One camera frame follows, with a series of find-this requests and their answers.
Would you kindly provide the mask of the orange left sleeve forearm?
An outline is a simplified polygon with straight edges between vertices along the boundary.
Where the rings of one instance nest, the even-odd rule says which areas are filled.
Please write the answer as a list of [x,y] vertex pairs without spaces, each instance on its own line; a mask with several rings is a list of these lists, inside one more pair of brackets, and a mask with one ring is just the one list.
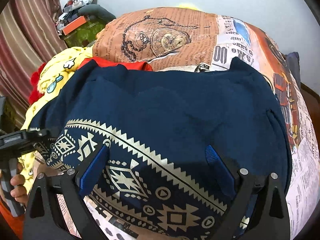
[[22,214],[18,217],[13,217],[10,210],[8,209],[7,205],[5,202],[1,199],[1,214],[6,220],[6,222],[9,224],[15,235],[19,239],[23,239],[23,222],[25,219],[25,215]]

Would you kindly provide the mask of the person's left hand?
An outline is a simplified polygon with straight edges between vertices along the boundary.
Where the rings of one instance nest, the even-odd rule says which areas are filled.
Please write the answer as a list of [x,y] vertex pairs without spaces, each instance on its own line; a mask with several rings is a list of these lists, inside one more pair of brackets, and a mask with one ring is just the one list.
[[10,194],[17,202],[27,205],[28,194],[24,187],[25,177],[20,174],[22,170],[23,165],[21,163],[17,163],[17,174],[10,180],[11,185],[14,187]]

